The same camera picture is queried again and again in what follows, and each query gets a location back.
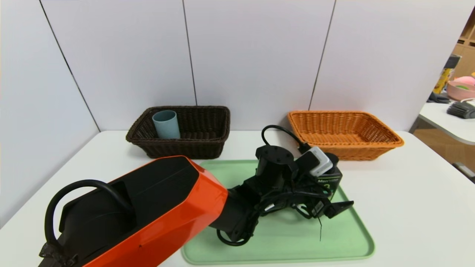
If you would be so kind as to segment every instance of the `white table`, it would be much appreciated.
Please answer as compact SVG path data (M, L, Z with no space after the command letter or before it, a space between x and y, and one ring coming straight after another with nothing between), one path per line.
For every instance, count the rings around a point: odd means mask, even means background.
M442 130L454 139L475 145L475 119L462 119L447 114L450 104L425 103L419 118Z
M33 267L45 242L43 220L51 197L81 179L109 182L150 161L125 141L125 131L98 134L68 161L0 229L0 266ZM376 244L369 259L278 266L402 267L475 266L475 185L419 139L398 132L406 144L371 162L340 162L341 186ZM270 143L294 143L282 132L266 133ZM260 132L231 132L220 159L254 159ZM57 208L85 193L76 190ZM188 267L179 251L163 267Z

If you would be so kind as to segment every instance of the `light blue cylinder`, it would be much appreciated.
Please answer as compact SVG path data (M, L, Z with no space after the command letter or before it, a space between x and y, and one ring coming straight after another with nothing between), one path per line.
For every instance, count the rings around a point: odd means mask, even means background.
M162 110L152 116L153 124L157 130L158 138L179 139L177 114L173 110Z

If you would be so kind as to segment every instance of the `brown wicker basket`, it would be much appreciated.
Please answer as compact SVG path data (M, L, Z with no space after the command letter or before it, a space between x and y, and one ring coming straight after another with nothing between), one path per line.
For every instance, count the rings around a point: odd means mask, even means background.
M177 113L181 139L159 139L152 116L161 110ZM140 146L149 157L185 155L191 159L215 159L229 136L230 112L225 106L151 107L135 121L125 139Z
M375 116L359 111L292 111L297 137L342 160L370 161L404 141Z

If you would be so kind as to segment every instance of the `white wall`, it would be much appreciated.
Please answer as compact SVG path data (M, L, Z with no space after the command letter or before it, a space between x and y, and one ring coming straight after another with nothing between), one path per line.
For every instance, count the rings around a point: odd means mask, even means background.
M337 0L312 110L364 110L408 130L473 0Z
M148 107L195 105L181 0L43 0L84 98L104 130Z
M0 227L98 133L39 1L1 4Z
M198 105L225 105L232 130L307 110L334 0L185 0Z

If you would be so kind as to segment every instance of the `green tray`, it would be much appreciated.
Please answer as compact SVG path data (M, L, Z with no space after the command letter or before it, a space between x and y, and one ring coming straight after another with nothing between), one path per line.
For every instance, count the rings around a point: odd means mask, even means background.
M257 161L206 161L201 166L231 188L255 174ZM339 188L332 202L345 200ZM350 260L373 254L373 239L353 208L321 221L322 241L318 219L305 219L295 210L285 209L260 217L254 236L243 246L225 245L216 230L207 227L182 248L182 253L194 265Z

